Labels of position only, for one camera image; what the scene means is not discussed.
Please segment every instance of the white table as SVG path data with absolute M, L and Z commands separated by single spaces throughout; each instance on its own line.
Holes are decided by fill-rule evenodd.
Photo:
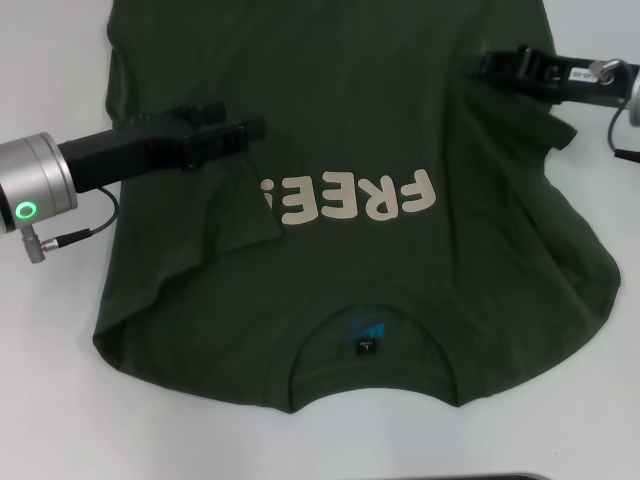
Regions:
M 558 50 L 640 62 L 638 0 L 549 0 Z M 0 0 L 0 143 L 106 130 L 111 0 Z M 111 369 L 91 345 L 110 234 L 28 263 L 0 237 L 0 478 L 388 478 L 531 471 L 556 480 L 640 479 L 640 165 L 615 160 L 612 112 L 564 105 L 580 131 L 549 161 L 553 183 L 619 262 L 624 286 L 584 349 L 522 387 L 454 409 L 366 390 L 293 416 L 164 390 Z M 640 149 L 626 120 L 620 146 Z M 95 226 L 98 193 L 38 227 Z

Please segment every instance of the green led light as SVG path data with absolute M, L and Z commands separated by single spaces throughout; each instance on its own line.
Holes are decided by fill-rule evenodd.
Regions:
M 38 207 L 36 207 L 35 203 L 22 202 L 16 207 L 16 217 L 18 217 L 20 220 L 29 220 L 36 214 L 37 211 Z

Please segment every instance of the t-shirt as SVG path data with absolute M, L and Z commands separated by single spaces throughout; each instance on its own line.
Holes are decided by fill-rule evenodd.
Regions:
M 544 176 L 575 131 L 468 76 L 552 49 L 540 0 L 116 0 L 108 111 L 224 101 L 267 138 L 122 189 L 94 343 L 167 388 L 294 412 L 460 406 L 602 327 L 618 269 Z

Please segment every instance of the sticker label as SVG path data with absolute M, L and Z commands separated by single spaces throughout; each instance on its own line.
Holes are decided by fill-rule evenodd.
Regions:
M 598 83 L 598 77 L 591 73 L 588 68 L 572 68 L 569 74 L 569 81 Z

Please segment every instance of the white letter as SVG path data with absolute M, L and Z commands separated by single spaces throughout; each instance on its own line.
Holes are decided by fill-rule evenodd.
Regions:
M 380 179 L 380 185 L 382 186 L 382 190 L 378 190 L 378 188 L 367 179 L 363 178 L 358 182 L 358 186 L 371 195 L 371 198 L 367 202 L 367 214 L 373 220 L 384 222 L 398 216 L 398 199 L 396 198 L 396 190 L 391 177 L 387 175 L 382 177 Z M 380 205 L 383 203 L 387 206 L 386 213 L 379 210 Z
M 285 225 L 300 225 L 318 218 L 318 206 L 313 195 L 313 181 L 311 177 L 285 178 L 282 180 L 284 188 L 297 188 L 300 193 L 282 197 L 282 204 L 287 207 L 302 206 L 301 212 L 285 213 L 282 223 Z
M 262 183 L 260 184 L 260 188 L 262 188 L 262 191 L 265 192 L 264 198 L 267 199 L 267 203 L 271 208 L 273 208 L 273 195 L 267 192 L 270 192 L 271 190 L 273 190 L 273 187 L 275 187 L 273 180 L 269 180 L 268 178 L 266 180 L 263 180 Z
M 322 179 L 329 183 L 339 183 L 340 188 L 325 190 L 322 196 L 325 200 L 342 202 L 342 207 L 322 207 L 322 214 L 329 218 L 355 218 L 358 216 L 358 202 L 356 200 L 356 182 L 353 173 L 324 172 Z
M 405 185 L 400 189 L 400 192 L 405 197 L 420 195 L 420 200 L 410 200 L 402 204 L 402 209 L 409 213 L 426 210 L 436 203 L 436 191 L 433 189 L 426 170 L 417 170 L 415 178 L 416 183 Z

